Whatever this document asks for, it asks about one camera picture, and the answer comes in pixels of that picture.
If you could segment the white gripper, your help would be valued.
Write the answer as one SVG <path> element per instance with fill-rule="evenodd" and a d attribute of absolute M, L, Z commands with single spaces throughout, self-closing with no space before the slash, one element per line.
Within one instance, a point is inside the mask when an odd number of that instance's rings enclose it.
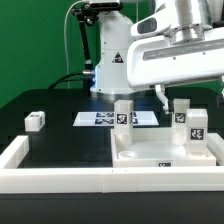
<path fill-rule="evenodd" d="M 127 80 L 134 90 L 155 86 L 169 113 L 165 86 L 218 79 L 224 75 L 224 32 L 207 31 L 205 39 L 171 45 L 165 36 L 135 41 L 127 54 Z"/>

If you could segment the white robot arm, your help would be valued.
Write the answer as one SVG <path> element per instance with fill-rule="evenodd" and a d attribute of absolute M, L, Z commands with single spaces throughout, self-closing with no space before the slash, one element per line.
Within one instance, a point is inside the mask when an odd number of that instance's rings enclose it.
<path fill-rule="evenodd" d="M 93 95 L 154 90 L 169 109 L 165 89 L 224 81 L 224 26 L 216 27 L 210 0 L 154 0 L 152 15 L 134 23 L 121 15 L 124 0 L 86 0 L 77 10 L 84 21 L 100 22 L 101 60 Z"/>

